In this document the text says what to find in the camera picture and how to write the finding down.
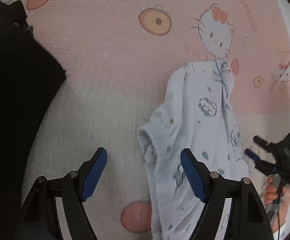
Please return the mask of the light blue cartoon print shorts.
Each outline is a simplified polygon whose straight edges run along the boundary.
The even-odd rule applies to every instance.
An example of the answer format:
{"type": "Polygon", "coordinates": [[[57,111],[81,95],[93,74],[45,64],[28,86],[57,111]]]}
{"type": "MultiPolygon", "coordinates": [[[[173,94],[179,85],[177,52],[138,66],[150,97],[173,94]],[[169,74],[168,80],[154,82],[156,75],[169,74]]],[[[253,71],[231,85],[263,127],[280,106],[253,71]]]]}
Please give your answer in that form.
{"type": "Polygon", "coordinates": [[[190,62],[172,74],[164,102],[139,127],[153,239],[188,239],[203,210],[181,165],[183,149],[226,179],[249,175],[230,103],[233,85],[227,61],[190,62]]]}

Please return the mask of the white printed pajama garment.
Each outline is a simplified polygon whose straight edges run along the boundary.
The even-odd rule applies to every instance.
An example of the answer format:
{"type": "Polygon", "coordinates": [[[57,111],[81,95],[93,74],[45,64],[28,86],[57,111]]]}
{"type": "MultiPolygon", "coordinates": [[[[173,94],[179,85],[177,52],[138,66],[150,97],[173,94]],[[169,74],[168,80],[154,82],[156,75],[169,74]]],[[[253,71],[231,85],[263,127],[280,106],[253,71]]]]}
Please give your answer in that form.
{"type": "MultiPolygon", "coordinates": [[[[262,191],[261,199],[263,200],[263,205],[264,205],[263,194],[264,192],[262,191]]],[[[278,213],[276,213],[276,217],[270,222],[274,239],[283,239],[283,235],[285,234],[286,216],[288,213],[288,209],[289,209],[289,206],[284,207],[282,205],[282,200],[280,200],[279,211],[278,213]]]]}

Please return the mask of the black garment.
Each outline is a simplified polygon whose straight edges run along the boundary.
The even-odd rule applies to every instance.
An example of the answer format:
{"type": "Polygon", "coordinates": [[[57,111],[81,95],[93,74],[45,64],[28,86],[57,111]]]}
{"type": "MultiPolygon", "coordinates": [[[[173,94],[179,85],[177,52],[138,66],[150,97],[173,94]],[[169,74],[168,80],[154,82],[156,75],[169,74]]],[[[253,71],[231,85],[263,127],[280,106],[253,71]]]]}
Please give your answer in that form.
{"type": "Polygon", "coordinates": [[[11,239],[28,156],[65,70],[33,37],[23,3],[0,3],[0,239],[11,239]]]}

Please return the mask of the pink white Hello Kitty blanket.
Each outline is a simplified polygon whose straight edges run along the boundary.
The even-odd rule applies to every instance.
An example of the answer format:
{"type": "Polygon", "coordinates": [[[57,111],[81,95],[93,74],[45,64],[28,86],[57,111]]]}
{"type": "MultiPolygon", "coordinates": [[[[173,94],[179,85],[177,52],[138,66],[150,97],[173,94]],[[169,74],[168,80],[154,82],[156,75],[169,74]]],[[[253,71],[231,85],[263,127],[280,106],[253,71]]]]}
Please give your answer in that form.
{"type": "Polygon", "coordinates": [[[290,5],[286,0],[3,0],[23,3],[33,37],[65,70],[28,156],[35,179],[60,178],[100,147],[108,161],[84,209],[99,239],[153,239],[152,202],[137,139],[190,62],[225,60],[243,158],[255,135],[290,131],[290,5]]]}

